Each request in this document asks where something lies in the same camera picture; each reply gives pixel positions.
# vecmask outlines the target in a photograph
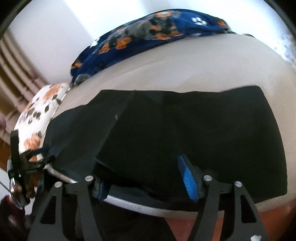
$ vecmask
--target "blue blanket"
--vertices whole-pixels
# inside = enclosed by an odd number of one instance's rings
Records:
[[[155,46],[189,37],[227,33],[227,23],[201,12],[169,9],[131,21],[104,34],[71,66],[71,85]]]

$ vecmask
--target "beige mattress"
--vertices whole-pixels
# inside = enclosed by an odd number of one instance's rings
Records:
[[[143,52],[72,89],[54,117],[87,104],[103,89],[220,92],[246,85],[257,85],[264,92],[277,120],[286,155],[288,193],[256,205],[259,211],[266,211],[296,198],[296,71],[255,38],[236,34],[188,38]],[[196,216],[144,207],[110,196],[106,201],[150,215]]]

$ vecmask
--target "reddish brown floor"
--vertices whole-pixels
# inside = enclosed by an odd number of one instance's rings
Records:
[[[277,241],[285,232],[296,215],[296,199],[284,206],[260,213],[270,241]],[[177,241],[187,241],[194,224],[193,219],[165,219],[172,229]],[[222,230],[222,219],[218,219],[212,241],[219,241]]]

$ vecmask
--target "silver screw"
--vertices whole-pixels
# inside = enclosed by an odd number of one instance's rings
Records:
[[[54,186],[55,186],[56,188],[59,188],[59,187],[62,186],[62,182],[56,182],[56,183],[54,184]]]
[[[87,177],[85,178],[85,180],[86,180],[87,182],[90,182],[90,181],[92,181],[93,179],[94,179],[93,176],[87,176]]]
[[[204,179],[209,182],[212,180],[212,177],[210,175],[205,175]]]
[[[234,185],[240,188],[240,187],[242,186],[242,183],[239,182],[239,181],[236,181],[236,182],[234,183]]]

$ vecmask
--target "folded black garment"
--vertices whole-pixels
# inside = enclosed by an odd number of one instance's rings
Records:
[[[255,202],[287,193],[277,122],[261,89],[220,93],[101,91],[53,119],[44,147],[53,167],[77,180],[93,174],[159,200],[190,202],[177,156],[219,181],[241,181]]]

